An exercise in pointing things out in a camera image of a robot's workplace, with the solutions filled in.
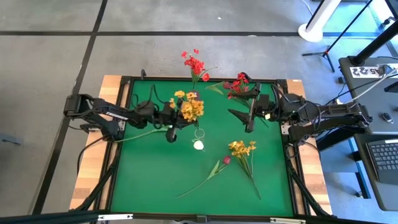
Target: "concrete floor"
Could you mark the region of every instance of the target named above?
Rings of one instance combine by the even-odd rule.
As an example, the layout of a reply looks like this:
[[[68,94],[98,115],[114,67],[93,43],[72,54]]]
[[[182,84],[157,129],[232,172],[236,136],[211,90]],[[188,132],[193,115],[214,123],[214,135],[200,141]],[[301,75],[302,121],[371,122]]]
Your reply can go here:
[[[307,2],[315,11],[318,2]],[[100,5],[101,0],[2,0],[0,30],[92,30]],[[362,7],[361,3],[341,3],[324,31],[342,31]],[[99,29],[295,32],[309,18],[300,0],[109,0]],[[376,23],[367,9],[349,31],[375,30]],[[24,142],[22,146],[0,142],[0,217],[28,212],[88,39],[0,35],[0,52],[4,52],[0,55],[0,133]],[[321,57],[300,54],[322,51],[333,41],[325,38],[309,43],[300,37],[97,37],[80,92],[96,96],[103,75],[138,75],[142,68],[149,76],[188,75],[180,53],[198,48],[206,64],[219,66],[213,76],[234,77],[245,71],[253,78],[301,79],[309,100],[326,103],[342,87],[336,84],[339,71],[332,73]],[[341,39],[330,52],[335,67],[340,57],[357,54],[370,41]],[[382,47],[374,56],[378,55],[391,54]],[[44,212],[68,210],[77,155],[85,143],[85,133],[68,131]],[[356,198],[339,187],[349,185],[358,190],[354,175],[327,173],[325,178],[335,215],[387,223],[398,220],[397,212],[382,212],[374,199]]]

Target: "green board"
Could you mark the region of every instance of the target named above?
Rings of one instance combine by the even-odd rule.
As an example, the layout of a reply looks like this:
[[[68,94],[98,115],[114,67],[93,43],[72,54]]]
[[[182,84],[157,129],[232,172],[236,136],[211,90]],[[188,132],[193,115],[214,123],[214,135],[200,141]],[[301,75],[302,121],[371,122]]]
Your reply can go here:
[[[293,215],[288,177],[280,126],[266,121],[268,127],[256,118],[255,130],[245,133],[244,126],[227,111],[248,111],[236,100],[205,89],[212,82],[197,83],[196,90],[205,103],[205,114],[200,127],[205,130],[205,152],[193,148],[194,125],[177,131],[174,143],[166,141],[165,133],[154,133],[123,143],[112,212],[130,213],[179,213],[202,215]],[[183,81],[134,81],[133,93],[140,101],[149,98],[151,85],[155,85],[161,100],[168,101],[174,92],[192,89],[191,82]],[[262,93],[273,94],[269,84],[262,85]],[[152,101],[160,108],[155,96]],[[153,130],[151,124],[144,129],[126,126],[125,138],[131,138]],[[256,141],[254,150],[254,178],[262,200],[252,183],[241,170],[235,158],[216,177],[182,197],[205,180],[217,160],[230,155],[228,144],[243,140]]]

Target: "black frame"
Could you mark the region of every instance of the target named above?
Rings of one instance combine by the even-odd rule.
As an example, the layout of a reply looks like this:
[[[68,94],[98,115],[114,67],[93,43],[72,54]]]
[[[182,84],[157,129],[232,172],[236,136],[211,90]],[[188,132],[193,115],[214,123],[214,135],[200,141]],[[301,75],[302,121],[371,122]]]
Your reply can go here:
[[[152,80],[152,81],[182,81],[182,82],[190,82],[192,79],[190,77],[147,77],[144,75],[145,72],[142,72],[141,77],[129,77],[129,76],[122,76],[121,83],[119,86],[119,92],[118,92],[118,97],[116,100],[117,105],[120,105],[121,103],[121,98],[123,97],[123,91],[126,85],[128,84],[128,93],[127,93],[127,98],[126,98],[126,107],[129,108],[131,105],[131,96],[132,96],[132,91],[134,88],[134,81],[135,80]],[[212,78],[211,81],[213,82],[223,82],[223,81],[229,81],[233,82],[233,78]],[[286,80],[271,80],[271,79],[253,79],[252,82],[260,82],[260,83],[269,83],[269,84],[278,84],[280,87],[282,87],[282,91],[284,93],[288,93],[288,88],[287,88],[287,82]],[[282,148],[283,148],[283,153],[285,154],[284,150],[285,147],[287,147],[288,142],[289,142],[289,137],[284,136],[282,132],[280,133],[281,138],[282,138]],[[109,164],[109,156],[111,154],[111,149],[112,149],[112,143],[107,143],[106,146],[106,152],[105,152],[105,157],[103,161],[103,168],[107,167]],[[111,203],[113,199],[113,193],[114,193],[114,186],[116,184],[116,178],[118,174],[118,166],[119,166],[119,157],[121,156],[121,149],[123,146],[123,142],[119,143],[117,145],[116,151],[115,151],[115,159],[117,160],[117,165],[116,169],[111,176],[110,179],[110,185],[109,185],[109,190],[108,190],[108,196],[106,198],[106,204],[105,204],[105,210],[110,211],[111,208]],[[294,151],[297,152],[297,156],[294,158],[296,167],[297,167],[297,173],[302,182],[305,184],[304,178],[303,178],[303,170],[302,170],[302,165],[301,165],[301,159],[300,159],[300,151],[298,147],[294,148]],[[290,193],[290,198],[291,198],[291,203],[292,203],[292,210],[293,210],[293,216],[295,217],[296,215],[299,215],[298,213],[298,208],[297,208],[297,200],[296,200],[296,195],[295,195],[295,189],[294,189],[294,180],[290,173],[288,172],[288,167],[287,164],[285,163],[285,168],[286,168],[286,173],[288,177],[288,183],[289,183],[289,193]],[[101,176],[102,178],[103,174],[105,173],[106,170],[101,171]],[[96,200],[95,200],[95,206],[94,209],[99,209],[99,201],[101,198],[102,194],[100,193]],[[305,215],[310,215],[310,206],[304,197],[303,194],[302,196],[302,201],[303,201],[303,208]],[[198,221],[199,215],[187,215],[187,214],[158,214],[158,213],[134,213],[134,218],[146,218],[146,219],[169,219],[169,220],[191,220],[191,221]],[[234,221],[234,222],[269,222],[270,218],[269,216],[245,216],[245,215],[206,215],[206,219],[211,219],[213,221],[219,220],[219,221]]]

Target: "red flower bunch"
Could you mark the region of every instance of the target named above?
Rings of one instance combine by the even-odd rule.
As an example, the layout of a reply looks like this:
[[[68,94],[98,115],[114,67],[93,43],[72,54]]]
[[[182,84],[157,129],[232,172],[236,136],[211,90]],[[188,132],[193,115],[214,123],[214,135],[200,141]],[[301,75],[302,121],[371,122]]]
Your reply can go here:
[[[248,75],[244,72],[238,74],[238,78],[232,82],[224,82],[224,89],[231,90],[228,93],[228,99],[232,98],[232,92],[242,93],[249,90],[249,87],[246,85],[249,83]]]
[[[195,54],[199,54],[198,49],[193,49],[193,52]],[[189,66],[191,69],[191,77],[192,77],[192,83],[193,83],[193,89],[195,89],[195,84],[196,82],[202,78],[204,82],[207,82],[210,79],[210,76],[208,73],[206,73],[208,70],[205,69],[205,63],[196,59],[192,55],[189,55],[189,58],[187,58],[187,52],[184,51],[181,54],[181,57],[185,58],[186,61],[184,62],[185,66]]]

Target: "black stand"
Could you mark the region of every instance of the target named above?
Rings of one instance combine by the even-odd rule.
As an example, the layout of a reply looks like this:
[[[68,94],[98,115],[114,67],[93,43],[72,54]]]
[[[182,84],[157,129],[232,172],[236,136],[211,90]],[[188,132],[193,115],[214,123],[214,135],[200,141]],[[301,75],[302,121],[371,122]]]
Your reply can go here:
[[[329,57],[329,51],[335,46],[335,44],[340,40],[340,38],[347,32],[347,30],[351,27],[351,25],[353,25],[353,23],[357,20],[357,18],[362,14],[363,11],[365,11],[365,9],[368,7],[368,5],[372,2],[373,0],[369,0],[368,3],[366,3],[366,5],[362,8],[362,10],[358,13],[358,15],[355,16],[355,18],[350,22],[350,24],[348,24],[348,26],[346,27],[346,29],[337,37],[337,39],[330,45],[328,46],[328,48],[324,51],[324,52],[316,52],[316,53],[307,53],[307,54],[302,54],[302,56],[311,56],[311,55],[318,55],[321,56],[325,59],[328,60],[331,71],[334,73],[335,72],[335,68],[331,62],[331,59]]]
[[[328,60],[329,65],[330,65],[330,68],[331,68],[331,71],[332,71],[332,72],[335,72],[335,68],[334,68],[334,66],[333,66],[333,64],[332,64],[332,62],[331,62],[330,57],[329,57],[329,50],[333,47],[333,45],[337,42],[337,40],[338,40],[340,37],[338,37],[338,38],[335,40],[335,42],[334,42],[331,46],[328,46],[328,48],[327,48],[324,52],[307,53],[307,54],[302,54],[301,56],[319,55],[319,56],[325,58],[326,60]]]

